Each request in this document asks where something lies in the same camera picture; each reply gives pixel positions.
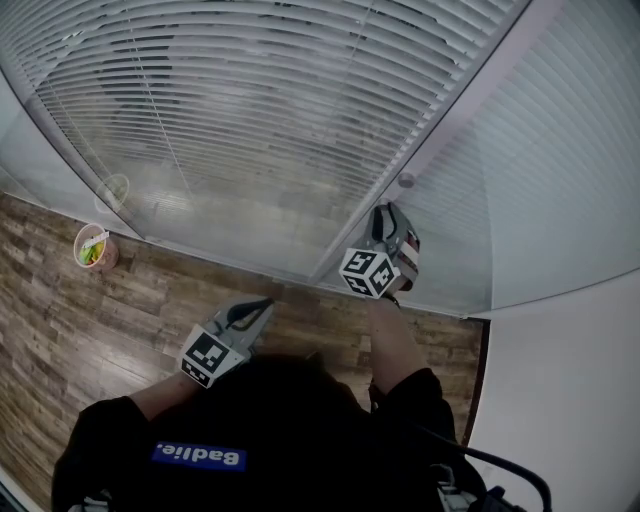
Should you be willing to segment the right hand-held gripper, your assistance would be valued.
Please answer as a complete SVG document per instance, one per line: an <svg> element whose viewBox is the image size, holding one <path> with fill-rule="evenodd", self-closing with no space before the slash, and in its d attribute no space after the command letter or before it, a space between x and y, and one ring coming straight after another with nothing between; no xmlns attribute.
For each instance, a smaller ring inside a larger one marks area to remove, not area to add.
<svg viewBox="0 0 640 512"><path fill-rule="evenodd" d="M387 212L392 231L385 238ZM368 234L346 250L338 268L347 287L371 299L392 289L410 291L419 273L420 240L408 218L395 203L377 205L369 216Z"/></svg>

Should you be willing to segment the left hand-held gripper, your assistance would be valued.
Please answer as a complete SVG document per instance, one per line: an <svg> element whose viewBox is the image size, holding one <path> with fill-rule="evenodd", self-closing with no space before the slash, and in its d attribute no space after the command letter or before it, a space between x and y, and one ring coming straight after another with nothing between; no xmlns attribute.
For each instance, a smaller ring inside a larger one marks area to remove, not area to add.
<svg viewBox="0 0 640 512"><path fill-rule="evenodd" d="M252 357L253 345L274 311L271 298L242 296L225 302L214 320L195 325L179 358L179 369L204 388Z"/></svg>

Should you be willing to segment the glass door with blinds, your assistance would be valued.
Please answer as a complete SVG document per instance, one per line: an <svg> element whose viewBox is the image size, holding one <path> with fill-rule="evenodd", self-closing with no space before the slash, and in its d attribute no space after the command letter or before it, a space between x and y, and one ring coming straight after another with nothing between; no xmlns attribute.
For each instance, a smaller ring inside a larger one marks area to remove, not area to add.
<svg viewBox="0 0 640 512"><path fill-rule="evenodd" d="M640 269L640 0L566 0L394 203L420 305L476 314Z"/></svg>

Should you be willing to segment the person's right forearm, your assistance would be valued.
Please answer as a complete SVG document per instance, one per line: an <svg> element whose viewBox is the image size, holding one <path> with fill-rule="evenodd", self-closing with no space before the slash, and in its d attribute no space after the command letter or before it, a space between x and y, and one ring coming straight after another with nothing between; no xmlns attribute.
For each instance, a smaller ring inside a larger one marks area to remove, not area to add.
<svg viewBox="0 0 640 512"><path fill-rule="evenodd" d="M403 312L392 300L367 300L366 310L373 382L382 393L388 394L427 365Z"/></svg>

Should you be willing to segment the person's left forearm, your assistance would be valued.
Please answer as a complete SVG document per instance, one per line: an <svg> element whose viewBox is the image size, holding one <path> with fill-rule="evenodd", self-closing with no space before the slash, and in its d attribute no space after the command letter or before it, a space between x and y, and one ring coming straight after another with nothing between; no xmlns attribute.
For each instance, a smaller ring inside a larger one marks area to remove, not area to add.
<svg viewBox="0 0 640 512"><path fill-rule="evenodd" d="M183 372L177 372L147 388L134 392L129 399L147 421L153 421L172 407L188 401L203 387Z"/></svg>

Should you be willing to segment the pink paper cup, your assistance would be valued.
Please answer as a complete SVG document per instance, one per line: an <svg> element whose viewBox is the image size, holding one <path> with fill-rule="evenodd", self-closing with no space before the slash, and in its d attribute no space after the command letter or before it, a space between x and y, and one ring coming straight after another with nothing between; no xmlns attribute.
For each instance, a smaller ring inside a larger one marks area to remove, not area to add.
<svg viewBox="0 0 640 512"><path fill-rule="evenodd" d="M104 247L98 261L91 265L82 264L79 259L80 250L91 247L99 242L102 242ZM75 262L80 267L92 271L105 272L115 267L118 261L119 251L108 230L98 224L90 223L83 226L77 233L73 246L73 256Z"/></svg>

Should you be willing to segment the dark skirting strip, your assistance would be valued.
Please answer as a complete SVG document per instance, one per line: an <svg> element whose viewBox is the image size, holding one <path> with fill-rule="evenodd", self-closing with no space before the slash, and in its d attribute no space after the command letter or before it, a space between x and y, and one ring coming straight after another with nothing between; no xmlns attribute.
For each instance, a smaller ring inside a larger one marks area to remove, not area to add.
<svg viewBox="0 0 640 512"><path fill-rule="evenodd" d="M487 357L488 357L488 351L489 351L491 321L488 319L480 319L480 318L478 318L478 321L480 321L482 324L480 350L479 350L476 377L474 382L474 389L473 389L473 394L472 394L471 403L470 403L469 415L467 418L464 434L462 436L462 444L464 446L469 445L471 435L473 432L477 411L479 407L479 402L482 394L482 388L483 388L484 377L486 372Z"/></svg>

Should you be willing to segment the person's black shirt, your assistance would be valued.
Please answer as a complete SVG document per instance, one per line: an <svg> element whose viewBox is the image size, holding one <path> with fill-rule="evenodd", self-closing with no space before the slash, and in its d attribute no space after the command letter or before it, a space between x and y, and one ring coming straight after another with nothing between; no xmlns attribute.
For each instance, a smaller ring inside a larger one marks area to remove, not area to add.
<svg viewBox="0 0 640 512"><path fill-rule="evenodd" d="M450 448L451 408L422 369L373 412L315 364L265 357L147 421L128 397L81 412L54 512L107 490L115 512L442 512L432 464L486 487Z"/></svg>

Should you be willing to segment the grey harness clip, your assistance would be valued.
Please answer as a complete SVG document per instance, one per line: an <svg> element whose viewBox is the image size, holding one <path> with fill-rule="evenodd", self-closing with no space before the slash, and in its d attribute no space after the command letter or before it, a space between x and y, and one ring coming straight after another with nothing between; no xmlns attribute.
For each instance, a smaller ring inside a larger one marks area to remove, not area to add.
<svg viewBox="0 0 640 512"><path fill-rule="evenodd" d="M453 470L444 464L432 464L430 471L436 480L443 512L469 512L477 497L456 486Z"/></svg>
<svg viewBox="0 0 640 512"><path fill-rule="evenodd" d="M103 490L79 499L67 512L115 512L115 509L111 494Z"/></svg>

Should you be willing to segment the dark device box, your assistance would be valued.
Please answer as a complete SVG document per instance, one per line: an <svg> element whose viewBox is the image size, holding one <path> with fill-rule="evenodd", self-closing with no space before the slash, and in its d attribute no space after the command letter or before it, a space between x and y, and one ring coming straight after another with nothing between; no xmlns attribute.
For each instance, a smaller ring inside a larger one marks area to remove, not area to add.
<svg viewBox="0 0 640 512"><path fill-rule="evenodd" d="M490 489L482 498L476 512L527 512L522 507L508 502L504 495L505 489L500 486Z"/></svg>

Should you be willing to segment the grey window bottom rail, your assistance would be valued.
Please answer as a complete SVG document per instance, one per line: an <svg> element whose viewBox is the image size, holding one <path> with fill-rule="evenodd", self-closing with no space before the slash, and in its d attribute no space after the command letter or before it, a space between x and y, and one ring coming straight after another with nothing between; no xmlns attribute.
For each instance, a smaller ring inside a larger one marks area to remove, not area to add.
<svg viewBox="0 0 640 512"><path fill-rule="evenodd" d="M163 250L167 250L167 251L172 251L176 254L181 254L184 256L189 256L189 257L193 257L202 261L206 261L208 263L212 263L212 264L218 264L221 265L225 268L228 269L234 269L234 270L239 270L239 271L243 271L243 272L248 272L248 273L252 273L252 274L256 274L259 276L263 276L263 277L267 277L270 278L272 280L274 280L275 282L279 282L279 283L286 283L286 284L290 284L290 285L300 285L300 286L306 286L308 288L311 289L315 289L315 290L322 290L325 292L332 292L332 293L337 293L337 294L341 294L344 296L350 296L350 297L355 297L356 294L354 292L352 292L348 287L346 287L344 284L342 285L336 285L336 284L332 284L332 283L325 283L324 281L321 281L319 284L310 284L308 282L307 278L298 278L296 277L294 274L291 273L273 273L271 268L265 267L265 266L256 266L254 264L245 264L243 262L239 262L238 260L234 260L234 259L229 259L226 257L218 257L216 255L211 255L210 253L206 252L206 251L202 251L200 249L193 249L193 248L189 248L185 245L176 243L176 242L172 242L172 241L168 241L168 240L164 240L161 238L157 238L157 237L143 237L140 239L140 242L146 243L147 245L150 246L155 246L158 248L161 248ZM468 312L456 312L453 310L447 310L447 309L442 309L442 308L438 308L432 305L420 305L416 302L412 302L411 300L408 299L399 299L400 305L403 308L409 308L409 309L414 309L417 311L423 311L423 312L429 312L429 313L434 313L434 314L440 314L440 315L445 315L445 316L449 316L449 317L453 317L453 318L459 318L459 319L467 319L467 318L472 318L472 317L476 317L475 313L468 313Z"/></svg>

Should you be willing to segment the grey window frame post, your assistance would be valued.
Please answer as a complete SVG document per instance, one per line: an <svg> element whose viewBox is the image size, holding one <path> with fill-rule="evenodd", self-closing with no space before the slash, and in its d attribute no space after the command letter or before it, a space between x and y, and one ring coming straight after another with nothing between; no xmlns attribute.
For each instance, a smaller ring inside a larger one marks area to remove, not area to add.
<svg viewBox="0 0 640 512"><path fill-rule="evenodd" d="M148 224L107 194L114 174L88 161L34 92L0 66L0 189L66 216L145 240Z"/></svg>
<svg viewBox="0 0 640 512"><path fill-rule="evenodd" d="M478 61L442 107L427 123L408 152L372 186L354 213L316 264L307 282L316 285L339 259L339 253L355 240L358 225L379 202L394 201L415 183L440 150L473 117L501 80L521 60L546 30L566 0L517 0L503 23L490 36Z"/></svg>

